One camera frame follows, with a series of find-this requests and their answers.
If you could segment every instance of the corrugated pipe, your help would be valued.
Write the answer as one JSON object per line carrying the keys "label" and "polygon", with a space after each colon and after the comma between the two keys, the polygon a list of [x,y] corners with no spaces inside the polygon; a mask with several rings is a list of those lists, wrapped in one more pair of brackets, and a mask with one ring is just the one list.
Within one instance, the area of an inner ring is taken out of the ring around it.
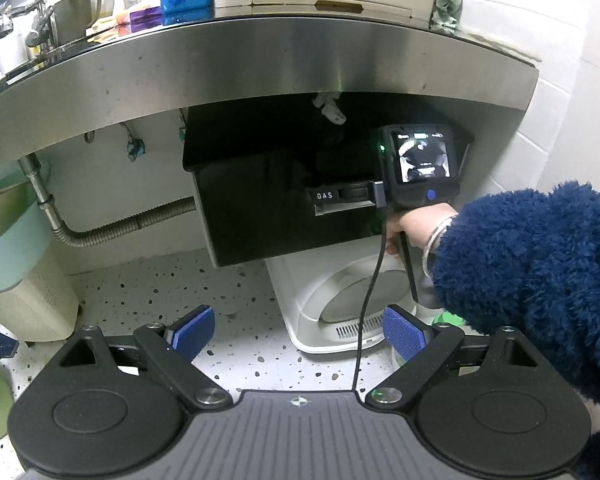
{"label": "corrugated pipe", "polygon": [[123,235],[139,231],[145,227],[163,222],[184,213],[196,210],[195,199],[190,196],[181,198],[175,202],[169,202],[149,211],[123,218],[117,222],[91,229],[84,232],[76,232],[69,229],[62,220],[56,208],[56,199],[48,192],[45,183],[40,177],[40,162],[35,153],[24,156],[18,160],[22,173],[30,180],[38,197],[38,205],[45,213],[51,228],[61,242],[71,247],[92,247],[95,245],[115,240]]}

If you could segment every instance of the display screen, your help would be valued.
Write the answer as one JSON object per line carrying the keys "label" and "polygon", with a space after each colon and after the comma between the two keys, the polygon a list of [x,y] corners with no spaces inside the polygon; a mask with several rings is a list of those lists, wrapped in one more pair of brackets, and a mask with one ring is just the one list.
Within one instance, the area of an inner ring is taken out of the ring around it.
{"label": "display screen", "polygon": [[443,134],[395,132],[394,140],[403,183],[450,176]]}

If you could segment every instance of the terrazzo floor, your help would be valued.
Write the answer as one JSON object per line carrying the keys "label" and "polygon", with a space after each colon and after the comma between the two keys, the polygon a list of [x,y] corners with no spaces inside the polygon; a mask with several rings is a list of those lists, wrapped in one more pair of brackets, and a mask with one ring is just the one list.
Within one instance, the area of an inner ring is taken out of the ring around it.
{"label": "terrazzo floor", "polygon": [[[169,324],[187,309],[209,304],[216,333],[194,360],[237,400],[241,391],[348,390],[354,353],[312,355],[289,339],[262,261],[214,269],[206,250],[136,260],[72,277],[82,305],[78,324],[97,324],[106,335],[125,335],[151,321]],[[21,344],[0,364],[17,398],[62,343]],[[358,391],[375,386],[393,370],[390,347],[363,353]],[[8,437],[0,440],[0,480],[22,468]]]}

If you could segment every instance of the bracelet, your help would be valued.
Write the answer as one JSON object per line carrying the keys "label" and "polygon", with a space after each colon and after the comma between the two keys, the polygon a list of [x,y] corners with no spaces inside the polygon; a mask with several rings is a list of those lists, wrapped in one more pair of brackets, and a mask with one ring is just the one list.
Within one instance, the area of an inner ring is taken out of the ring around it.
{"label": "bracelet", "polygon": [[431,279],[431,273],[429,272],[429,253],[432,248],[438,248],[440,243],[440,238],[445,233],[446,229],[451,225],[454,217],[450,216],[449,218],[444,219],[442,222],[438,224],[438,227],[432,232],[427,244],[424,246],[424,251],[422,252],[422,271],[424,275]]}

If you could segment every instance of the fluffy blue sweater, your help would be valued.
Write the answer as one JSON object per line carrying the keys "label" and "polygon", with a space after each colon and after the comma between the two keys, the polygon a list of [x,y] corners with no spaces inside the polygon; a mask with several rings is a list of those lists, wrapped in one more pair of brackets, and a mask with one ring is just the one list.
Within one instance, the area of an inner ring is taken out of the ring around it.
{"label": "fluffy blue sweater", "polygon": [[[481,333],[519,328],[600,404],[599,192],[567,183],[465,206],[440,242],[433,276],[451,312]],[[600,434],[579,472],[600,480]]]}

